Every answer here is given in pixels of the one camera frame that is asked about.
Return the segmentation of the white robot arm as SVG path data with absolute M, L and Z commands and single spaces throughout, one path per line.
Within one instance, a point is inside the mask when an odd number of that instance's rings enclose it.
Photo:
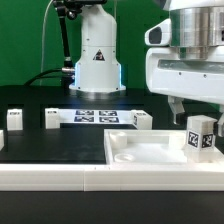
M 166 95 L 174 121 L 184 118 L 182 102 L 220 106 L 217 134 L 224 136 L 224 0 L 153 0 L 169 17 L 147 30 L 146 84 Z M 82 9 L 82 54 L 73 91 L 89 97 L 123 88 L 116 61 L 116 22 L 100 5 Z

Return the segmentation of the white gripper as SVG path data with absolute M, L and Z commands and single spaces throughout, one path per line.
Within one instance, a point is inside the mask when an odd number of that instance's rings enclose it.
M 173 48 L 150 48 L 146 54 L 146 83 L 151 92 L 169 96 L 173 123 L 177 125 L 185 115 L 183 98 L 224 105 L 224 46 L 211 47 L 205 61 L 180 60 Z M 217 127 L 218 136 L 224 137 L 224 113 Z

